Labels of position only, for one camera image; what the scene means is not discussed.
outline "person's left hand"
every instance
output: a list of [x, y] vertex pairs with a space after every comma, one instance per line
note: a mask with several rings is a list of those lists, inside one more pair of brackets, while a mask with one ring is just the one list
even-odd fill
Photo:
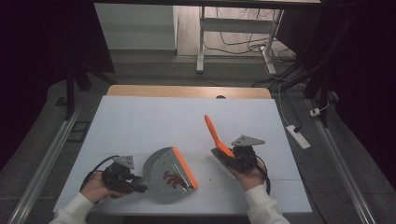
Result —
[[82, 188], [80, 193], [92, 203], [98, 203], [111, 194], [115, 194], [117, 196], [124, 195], [106, 187], [106, 185], [102, 182], [102, 172], [96, 172], [93, 174], [90, 181], [88, 181], [84, 188]]

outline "forearm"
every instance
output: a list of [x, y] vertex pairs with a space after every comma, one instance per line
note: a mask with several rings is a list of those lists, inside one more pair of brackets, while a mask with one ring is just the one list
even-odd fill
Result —
[[268, 196], [264, 185], [245, 192], [249, 210], [247, 215], [251, 224], [290, 224], [283, 216], [277, 202]]
[[94, 203], [79, 193], [65, 208], [56, 211], [54, 219], [49, 224], [84, 224], [93, 206]]

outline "wooden floor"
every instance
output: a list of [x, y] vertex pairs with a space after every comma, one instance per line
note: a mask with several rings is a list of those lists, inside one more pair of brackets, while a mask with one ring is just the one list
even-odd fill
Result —
[[[177, 7], [178, 15], [178, 33], [177, 33], [177, 55], [178, 56], [196, 56], [199, 44], [199, 10], [198, 7]], [[268, 20], [273, 18], [274, 11], [272, 9], [257, 9], [257, 8], [226, 8], [206, 7], [205, 16], [207, 18], [228, 18], [228, 19], [249, 19], [249, 20]], [[221, 32], [205, 32], [204, 42], [207, 46], [205, 48], [205, 55], [211, 56], [257, 56], [261, 57], [258, 49], [256, 52], [246, 52], [249, 46], [266, 43], [268, 35], [259, 34], [238, 34], [238, 33], [221, 33]], [[276, 41], [272, 49], [279, 52], [286, 49], [283, 44]], [[283, 51], [282, 56], [291, 56], [291, 50]]]

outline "white wall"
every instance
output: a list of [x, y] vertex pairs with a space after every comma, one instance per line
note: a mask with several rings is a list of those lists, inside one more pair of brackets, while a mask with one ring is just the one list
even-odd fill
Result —
[[177, 11], [172, 6], [95, 4], [109, 49], [177, 48]]

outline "hand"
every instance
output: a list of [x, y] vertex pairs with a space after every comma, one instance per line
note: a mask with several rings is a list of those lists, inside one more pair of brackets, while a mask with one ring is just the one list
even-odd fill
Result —
[[80, 193], [92, 203], [98, 203], [111, 194], [115, 194], [117, 196], [124, 195], [106, 187], [106, 185], [102, 182], [102, 172], [94, 173], [90, 181], [88, 181], [84, 188], [82, 188]]
[[[265, 169], [262, 162], [258, 161], [258, 164], [266, 173], [267, 170]], [[259, 172], [259, 170], [257, 170], [257, 168], [253, 168], [248, 173], [241, 173], [241, 172], [236, 171], [235, 169], [232, 169], [230, 167], [228, 167], [228, 169], [231, 171], [231, 173], [233, 173], [239, 179], [239, 181], [241, 182], [242, 188], [244, 188], [245, 191], [247, 191], [249, 189], [253, 189], [254, 187], [264, 184], [264, 177]]]

